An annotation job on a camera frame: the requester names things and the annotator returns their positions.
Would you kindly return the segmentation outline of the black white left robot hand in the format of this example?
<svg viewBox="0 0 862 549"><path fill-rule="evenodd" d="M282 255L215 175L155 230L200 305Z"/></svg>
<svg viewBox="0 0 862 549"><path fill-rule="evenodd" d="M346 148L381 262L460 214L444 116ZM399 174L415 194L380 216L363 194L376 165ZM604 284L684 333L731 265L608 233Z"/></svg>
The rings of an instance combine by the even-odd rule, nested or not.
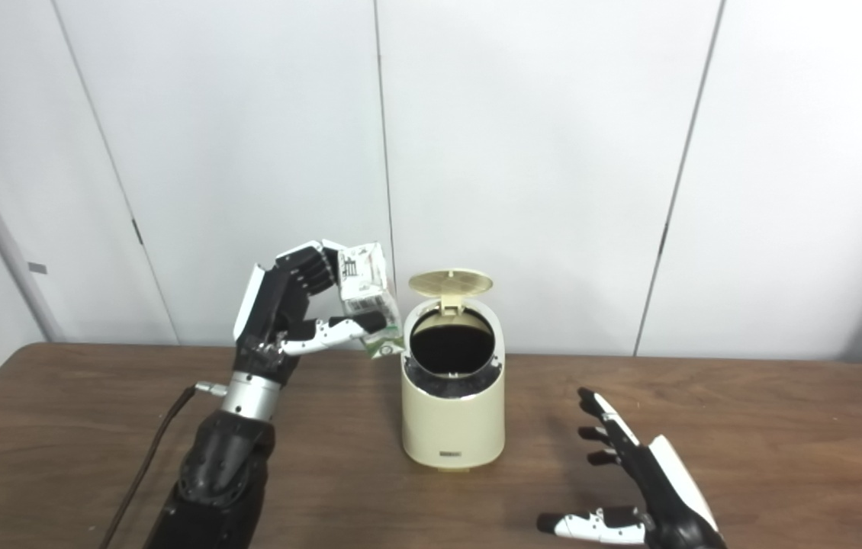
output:
<svg viewBox="0 0 862 549"><path fill-rule="evenodd" d="M380 310L329 319L309 319L312 296L340 286L336 268L344 246L313 240L275 257L271 268L256 265L233 327L233 371L288 383L302 355L362 339L389 326Z"/></svg>

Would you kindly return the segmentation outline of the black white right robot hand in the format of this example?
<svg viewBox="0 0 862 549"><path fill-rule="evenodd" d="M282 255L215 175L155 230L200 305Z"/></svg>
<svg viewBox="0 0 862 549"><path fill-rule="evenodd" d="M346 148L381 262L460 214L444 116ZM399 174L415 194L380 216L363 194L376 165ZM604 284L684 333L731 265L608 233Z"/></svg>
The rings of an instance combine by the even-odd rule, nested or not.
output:
<svg viewBox="0 0 862 549"><path fill-rule="evenodd" d="M612 547L725 548L706 497L668 438L658 435L642 444L604 396L588 388L577 393L580 408L599 421L578 428L578 435L604 445L587 456L588 462L622 467L644 503L581 514L542 513L536 518L538 531Z"/></svg>

